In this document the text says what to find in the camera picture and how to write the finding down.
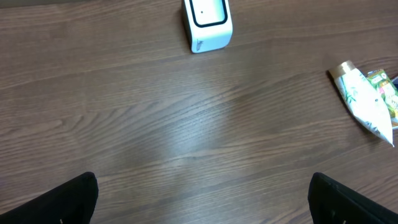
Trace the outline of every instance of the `white box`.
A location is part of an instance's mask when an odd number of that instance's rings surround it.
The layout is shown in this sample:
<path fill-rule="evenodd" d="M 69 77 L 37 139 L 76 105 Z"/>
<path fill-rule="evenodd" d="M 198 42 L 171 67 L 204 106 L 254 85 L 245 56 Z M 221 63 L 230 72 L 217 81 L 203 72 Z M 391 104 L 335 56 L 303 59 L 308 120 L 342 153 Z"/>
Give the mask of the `white box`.
<path fill-rule="evenodd" d="M 228 0 L 182 0 L 182 14 L 193 53 L 229 44 L 233 26 Z"/>

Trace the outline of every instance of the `brown wooden surface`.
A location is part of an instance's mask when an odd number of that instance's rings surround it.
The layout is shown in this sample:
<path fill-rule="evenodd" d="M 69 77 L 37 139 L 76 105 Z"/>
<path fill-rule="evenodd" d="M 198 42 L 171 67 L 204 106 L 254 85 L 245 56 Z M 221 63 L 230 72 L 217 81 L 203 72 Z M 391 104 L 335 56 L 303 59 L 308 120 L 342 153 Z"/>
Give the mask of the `brown wooden surface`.
<path fill-rule="evenodd" d="M 314 172 L 398 212 L 398 149 L 325 74 L 398 74 L 397 1 L 230 0 L 230 45 L 198 55 L 180 5 L 0 10 L 0 213 L 85 171 L 92 223 L 311 223 Z"/>

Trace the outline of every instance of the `snack package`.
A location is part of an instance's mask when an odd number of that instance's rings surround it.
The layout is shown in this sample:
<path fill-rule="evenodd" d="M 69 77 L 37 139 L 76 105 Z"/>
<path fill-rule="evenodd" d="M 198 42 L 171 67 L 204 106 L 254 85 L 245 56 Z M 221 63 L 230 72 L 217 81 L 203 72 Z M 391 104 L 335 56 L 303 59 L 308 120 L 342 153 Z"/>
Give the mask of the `snack package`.
<path fill-rule="evenodd" d="M 398 90 L 383 69 L 368 72 L 367 79 L 380 93 L 390 112 L 392 128 L 398 129 Z"/>

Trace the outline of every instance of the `gold cap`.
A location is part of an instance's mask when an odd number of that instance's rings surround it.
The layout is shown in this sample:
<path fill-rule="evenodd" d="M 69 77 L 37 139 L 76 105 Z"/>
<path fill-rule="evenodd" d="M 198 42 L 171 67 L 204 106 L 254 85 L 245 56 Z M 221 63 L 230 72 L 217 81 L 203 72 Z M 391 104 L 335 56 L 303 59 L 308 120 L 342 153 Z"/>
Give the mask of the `gold cap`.
<path fill-rule="evenodd" d="M 348 60 L 346 62 L 343 62 L 341 65 L 329 69 L 330 75 L 336 79 L 344 74 L 347 74 L 348 72 L 352 71 L 355 69 L 355 65 L 353 64 L 352 61 Z"/>

